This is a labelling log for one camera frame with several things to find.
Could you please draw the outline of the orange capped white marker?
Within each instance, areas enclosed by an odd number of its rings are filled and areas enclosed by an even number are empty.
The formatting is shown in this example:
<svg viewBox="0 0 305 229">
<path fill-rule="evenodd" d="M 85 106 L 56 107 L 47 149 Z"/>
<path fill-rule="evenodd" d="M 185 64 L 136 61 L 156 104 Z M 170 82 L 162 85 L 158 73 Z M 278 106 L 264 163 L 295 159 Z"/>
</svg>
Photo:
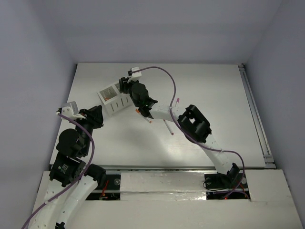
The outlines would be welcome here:
<svg viewBox="0 0 305 229">
<path fill-rule="evenodd" d="M 145 121 L 147 121 L 147 122 L 150 123 L 150 124 L 152 123 L 152 121 L 151 121 L 150 119 L 148 119 L 147 117 L 144 117 L 138 109 L 136 109 L 136 112 L 137 112 Z"/>
</svg>

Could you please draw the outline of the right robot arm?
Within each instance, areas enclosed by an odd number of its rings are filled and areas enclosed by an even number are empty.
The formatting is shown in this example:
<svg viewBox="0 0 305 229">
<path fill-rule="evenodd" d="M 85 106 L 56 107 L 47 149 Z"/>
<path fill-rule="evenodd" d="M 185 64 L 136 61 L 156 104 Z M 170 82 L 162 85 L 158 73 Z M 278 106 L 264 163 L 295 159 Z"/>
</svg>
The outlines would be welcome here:
<svg viewBox="0 0 305 229">
<path fill-rule="evenodd" d="M 145 85 L 130 77 L 119 79 L 120 93 L 128 94 L 136 107 L 137 113 L 148 121 L 160 119 L 177 124 L 184 136 L 198 145 L 213 162 L 216 174 L 205 179 L 211 189 L 233 188 L 240 172 L 236 163 L 232 162 L 216 143 L 210 122 L 195 105 L 184 110 L 178 107 L 158 104 L 152 99 Z"/>
</svg>

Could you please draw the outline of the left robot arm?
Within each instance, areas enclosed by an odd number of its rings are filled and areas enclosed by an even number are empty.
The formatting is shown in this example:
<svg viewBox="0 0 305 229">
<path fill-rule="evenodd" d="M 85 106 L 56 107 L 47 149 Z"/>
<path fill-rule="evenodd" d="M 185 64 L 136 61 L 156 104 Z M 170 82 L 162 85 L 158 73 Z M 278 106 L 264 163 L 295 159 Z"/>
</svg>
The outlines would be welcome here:
<svg viewBox="0 0 305 229">
<path fill-rule="evenodd" d="M 89 151 L 95 150 L 93 131 L 103 127 L 102 106 L 79 110 L 76 103 L 71 102 L 60 108 L 58 115 L 75 125 L 60 133 L 56 145 L 58 153 L 50 171 L 50 181 L 61 184 L 60 192 L 52 202 L 65 197 L 55 228 L 66 229 L 89 194 L 107 183 L 104 168 L 91 161 L 82 161 L 83 157 L 94 155 Z"/>
</svg>

